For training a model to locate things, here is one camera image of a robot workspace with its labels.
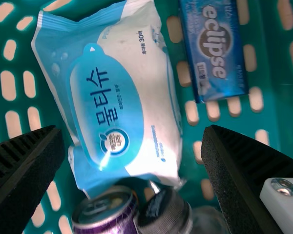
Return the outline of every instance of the package logo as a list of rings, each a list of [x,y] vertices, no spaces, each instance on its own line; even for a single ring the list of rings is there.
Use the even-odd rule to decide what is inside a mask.
[[[203,55],[210,58],[214,77],[227,77],[225,56],[232,48],[232,35],[229,28],[217,21],[217,11],[211,5],[203,8],[206,17],[204,29],[198,40],[198,46]]]
[[[129,147],[128,134],[119,128],[108,130],[104,134],[99,134],[101,150],[104,154],[110,153],[111,156],[121,156]]]

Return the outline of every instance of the bottle cap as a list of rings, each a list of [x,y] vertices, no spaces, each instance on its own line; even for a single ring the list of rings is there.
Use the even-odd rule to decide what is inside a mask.
[[[191,207],[172,188],[155,195],[138,216],[142,234],[179,234],[189,223]]]

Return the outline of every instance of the purple can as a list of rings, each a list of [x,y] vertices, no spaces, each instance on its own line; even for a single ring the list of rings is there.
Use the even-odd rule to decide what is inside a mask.
[[[138,234],[137,204],[131,189],[124,186],[85,199],[72,216],[74,234]]]

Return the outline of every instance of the metal screw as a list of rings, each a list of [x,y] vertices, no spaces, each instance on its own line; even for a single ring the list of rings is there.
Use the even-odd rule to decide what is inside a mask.
[[[285,196],[293,196],[293,184],[286,179],[276,178],[272,180],[272,187]]]

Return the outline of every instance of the green plastic basket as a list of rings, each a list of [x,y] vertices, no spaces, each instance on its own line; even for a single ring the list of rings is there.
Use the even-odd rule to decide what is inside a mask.
[[[280,1],[289,1],[293,15],[293,0]],[[55,2],[54,4],[61,5],[64,1]],[[52,13],[80,20],[114,2],[117,1],[72,0]],[[0,9],[0,142],[40,126],[56,124],[62,128],[65,145],[68,147],[71,143],[69,134],[30,47],[38,11],[51,2],[11,0],[9,3],[14,8],[9,12],[11,5],[5,3],[6,9],[3,11],[9,12],[7,17],[4,18],[7,12],[1,12]],[[199,120],[194,120],[190,125],[185,104],[187,103],[187,107],[193,105],[188,102],[194,100],[192,88],[179,85],[176,70],[178,62],[186,61],[184,45],[182,42],[173,43],[167,28],[167,19],[178,15],[178,2],[155,0],[155,3],[162,19],[162,33],[171,56],[183,119],[184,147],[180,176],[188,182],[180,194],[192,206],[217,205],[217,199],[212,198],[208,192],[203,195],[202,186],[209,185],[206,180],[208,175],[204,166],[196,162],[193,150],[196,142],[199,155],[200,141],[206,126],[218,124],[256,137],[293,158],[293,25],[284,26],[278,12],[278,0],[238,0],[240,5],[244,4],[249,9],[249,17],[246,16],[248,20],[241,26],[243,44],[247,45],[245,49],[251,48],[246,51],[255,51],[256,54],[253,65],[247,65],[250,71],[248,79],[251,95],[235,98],[235,108],[238,111],[231,109],[232,100],[229,105],[227,100],[194,105],[197,107]],[[24,21],[30,22],[32,19],[25,29],[18,24],[24,17]],[[33,81],[35,92],[30,91]],[[57,194],[58,191],[61,205],[55,205],[53,198],[49,198],[46,193],[37,211],[42,215],[41,222],[34,224],[32,220],[29,221],[25,234],[71,233],[65,223],[71,224],[70,216],[74,207],[84,195],[76,187],[67,159],[57,171],[54,182],[48,193],[52,197],[52,194]],[[123,181],[135,190],[143,191],[144,185],[135,182],[135,179]]]

